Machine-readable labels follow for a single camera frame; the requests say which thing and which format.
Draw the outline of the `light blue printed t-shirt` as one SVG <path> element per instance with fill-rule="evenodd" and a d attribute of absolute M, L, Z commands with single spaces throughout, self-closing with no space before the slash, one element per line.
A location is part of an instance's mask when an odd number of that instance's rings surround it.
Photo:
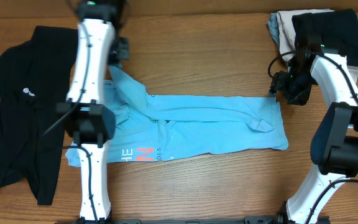
<path fill-rule="evenodd" d="M 116 116 L 107 162 L 157 162 L 245 149 L 288 148 L 272 97 L 150 95 L 116 66 L 104 82 Z"/>

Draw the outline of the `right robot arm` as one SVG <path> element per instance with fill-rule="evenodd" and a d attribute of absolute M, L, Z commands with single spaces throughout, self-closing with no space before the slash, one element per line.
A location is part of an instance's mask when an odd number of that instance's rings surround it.
<path fill-rule="evenodd" d="M 289 104 L 303 106 L 318 85 L 328 110 L 311 141 L 310 171 L 271 223 L 329 223 L 319 215 L 324 206 L 342 185 L 358 183 L 358 87 L 336 44 L 312 35 L 291 54 L 289 70 L 270 76 L 269 94 L 280 92 Z"/>

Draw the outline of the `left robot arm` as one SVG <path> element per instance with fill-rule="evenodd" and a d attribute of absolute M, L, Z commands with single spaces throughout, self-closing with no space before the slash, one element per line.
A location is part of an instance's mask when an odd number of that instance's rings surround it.
<path fill-rule="evenodd" d="M 71 9 L 78 18 L 75 72 L 65 102 L 56 112 L 79 155 L 81 209 L 77 223 L 112 223 L 108 195 L 107 154 L 116 118 L 104 104 L 108 65 L 128 58 L 127 40 L 119 36 L 128 3 L 80 1 Z"/>

